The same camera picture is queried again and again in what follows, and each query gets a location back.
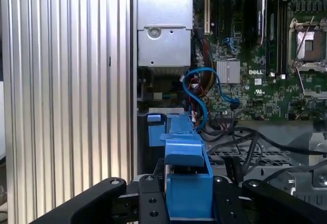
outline metal grille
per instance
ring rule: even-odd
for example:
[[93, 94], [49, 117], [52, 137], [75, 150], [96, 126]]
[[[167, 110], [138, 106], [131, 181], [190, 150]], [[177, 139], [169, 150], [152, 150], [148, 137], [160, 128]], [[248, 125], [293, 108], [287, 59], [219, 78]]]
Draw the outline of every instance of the metal grille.
[[[214, 160], [223, 159], [226, 156], [238, 156], [240, 162], [244, 163], [248, 151], [248, 147], [240, 147], [240, 151], [236, 147], [221, 148], [214, 152], [210, 157]], [[289, 152], [264, 150], [264, 153], [259, 162], [259, 166], [292, 166], [292, 160], [288, 157]], [[256, 162], [260, 156], [260, 152], [255, 151], [252, 157], [252, 163]]]

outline motherboard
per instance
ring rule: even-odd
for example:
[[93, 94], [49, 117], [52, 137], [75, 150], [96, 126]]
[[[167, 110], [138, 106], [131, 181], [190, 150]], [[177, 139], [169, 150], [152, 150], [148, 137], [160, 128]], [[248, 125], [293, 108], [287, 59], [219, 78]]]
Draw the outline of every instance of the motherboard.
[[[327, 0], [194, 0], [225, 94], [243, 120], [312, 120], [327, 107]], [[196, 52], [198, 65], [202, 55]], [[214, 85], [211, 118], [233, 109]]]

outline green circuit board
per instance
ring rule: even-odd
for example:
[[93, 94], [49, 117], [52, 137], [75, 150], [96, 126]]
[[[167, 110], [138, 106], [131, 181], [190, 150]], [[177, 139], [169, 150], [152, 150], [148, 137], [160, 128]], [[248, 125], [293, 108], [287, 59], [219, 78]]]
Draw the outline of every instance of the green circuit board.
[[[207, 37], [211, 42], [216, 66], [219, 62], [228, 60], [240, 62], [240, 82], [238, 84], [222, 84], [222, 89], [227, 95], [237, 97], [240, 100], [240, 109], [250, 109], [249, 113], [239, 114], [239, 119], [311, 120], [319, 116], [319, 112], [325, 114], [327, 97], [323, 98], [322, 96], [324, 92], [327, 92], [327, 72], [308, 70], [302, 71], [299, 76], [298, 72], [294, 71], [293, 66], [287, 63], [285, 79], [269, 75], [269, 69], [274, 69], [276, 60], [278, 60], [278, 56], [276, 56], [278, 55], [278, 42], [272, 41], [274, 38], [272, 35], [274, 35], [278, 26], [276, 26], [276, 22], [275, 26], [271, 23], [276, 15], [276, 12], [269, 8], [269, 1], [271, 0], [266, 0], [265, 17], [267, 20], [265, 21], [265, 37], [262, 45], [255, 49], [247, 47], [244, 43], [243, 19], [246, 17], [244, 15], [244, 5], [236, 6], [238, 4], [237, 0], [230, 1], [231, 4], [226, 2], [226, 0], [220, 0], [218, 33], [217, 35], [210, 33]], [[287, 48], [284, 48], [283, 51], [289, 55], [288, 60], [295, 61], [296, 59], [297, 46], [299, 45], [297, 35], [298, 32], [301, 32], [289, 32], [292, 21], [296, 19], [298, 23], [308, 25], [312, 17], [314, 19], [308, 32], [316, 31], [315, 36], [319, 38], [318, 40], [308, 40], [305, 48], [308, 48], [311, 51], [310, 53], [313, 53], [313, 58], [317, 58], [319, 61], [325, 60], [326, 32], [317, 28], [324, 27], [322, 22], [327, 18], [326, 6], [326, 0], [289, 0], [287, 2], [284, 21], [287, 21], [286, 25], [288, 28], [283, 34], [286, 35], [288, 42], [285, 45]], [[233, 50], [223, 42], [223, 39], [226, 37], [223, 34], [224, 21], [226, 21], [226, 18], [223, 16], [223, 13], [226, 11], [225, 8], [233, 9], [230, 24]], [[319, 97], [308, 95], [308, 92], [311, 91], [318, 95], [320, 94]], [[230, 104], [220, 97], [217, 85], [211, 89], [208, 97], [210, 99], [209, 109], [211, 117], [232, 117]]]

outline ram slot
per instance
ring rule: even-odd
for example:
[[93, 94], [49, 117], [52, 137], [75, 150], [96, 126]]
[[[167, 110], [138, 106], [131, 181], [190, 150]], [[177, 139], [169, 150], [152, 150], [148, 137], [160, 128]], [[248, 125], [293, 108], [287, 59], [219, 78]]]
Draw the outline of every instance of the ram slot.
[[277, 74], [281, 79], [286, 78], [287, 67], [287, 2], [277, 0]]
[[210, 0], [204, 0], [204, 34], [210, 34]]
[[266, 75], [274, 76], [271, 73], [271, 56], [274, 45], [274, 10], [272, 1], [267, 1], [267, 41], [266, 41]]

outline blue latch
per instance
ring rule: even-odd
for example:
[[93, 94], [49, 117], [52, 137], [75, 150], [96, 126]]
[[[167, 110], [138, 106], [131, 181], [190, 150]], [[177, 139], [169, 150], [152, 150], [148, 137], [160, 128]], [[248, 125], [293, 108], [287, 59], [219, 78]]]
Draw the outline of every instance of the blue latch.
[[195, 135], [163, 134], [165, 164], [203, 167], [202, 142]]
[[148, 114], [149, 145], [164, 146], [160, 135], [166, 133], [166, 122], [162, 114]]

